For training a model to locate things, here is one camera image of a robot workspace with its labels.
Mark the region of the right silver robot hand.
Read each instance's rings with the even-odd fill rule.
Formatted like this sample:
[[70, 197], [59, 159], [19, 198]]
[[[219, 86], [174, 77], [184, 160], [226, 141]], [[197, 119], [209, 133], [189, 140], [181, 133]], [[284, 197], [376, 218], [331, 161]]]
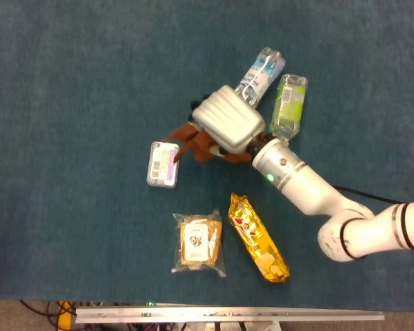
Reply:
[[227, 85], [193, 110], [193, 119], [216, 143], [232, 154], [245, 153], [253, 138], [265, 130], [265, 122]]

